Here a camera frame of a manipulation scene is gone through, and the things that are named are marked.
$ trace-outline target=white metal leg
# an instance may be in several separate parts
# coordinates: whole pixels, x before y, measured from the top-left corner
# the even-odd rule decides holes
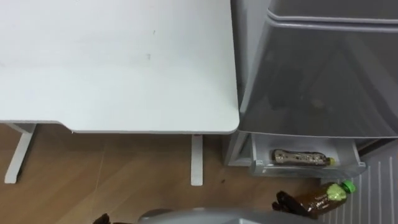
[[[25,154],[28,150],[30,140],[32,139],[36,124],[7,124],[11,128],[22,133],[15,153],[11,159],[4,182],[6,184],[15,184],[21,169]]]
[[[203,185],[203,136],[192,135],[191,185]]]

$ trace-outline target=refrigerator drawer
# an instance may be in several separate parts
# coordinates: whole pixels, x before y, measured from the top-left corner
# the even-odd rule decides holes
[[[350,139],[251,134],[246,147],[251,148],[250,173],[256,176],[350,178],[366,170],[365,163],[359,160],[354,141]],[[277,165],[271,156],[274,149],[320,152],[336,162],[326,167]]]

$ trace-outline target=white desk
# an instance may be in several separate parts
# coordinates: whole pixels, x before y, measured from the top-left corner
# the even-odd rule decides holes
[[[239,114],[230,2],[0,2],[0,84],[2,123],[232,133]]]

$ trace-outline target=gray refrigerator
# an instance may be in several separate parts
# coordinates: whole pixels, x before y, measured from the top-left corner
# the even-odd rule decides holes
[[[273,0],[268,7],[267,1],[233,2],[258,3],[263,8],[256,9],[256,22],[264,21],[249,70],[238,74],[239,130],[398,136],[398,1]],[[238,7],[244,11],[235,14],[242,41],[239,31],[251,26],[244,17],[254,15]],[[242,63],[245,46],[237,48]]]
[[[362,173],[355,139],[398,136],[398,1],[231,2],[241,122],[224,163],[254,175]],[[340,163],[276,167],[277,147],[333,151]]]

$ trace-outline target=dark object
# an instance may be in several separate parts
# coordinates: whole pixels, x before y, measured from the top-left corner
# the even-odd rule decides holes
[[[105,213],[101,217],[97,218],[93,224],[111,224],[109,215]]]

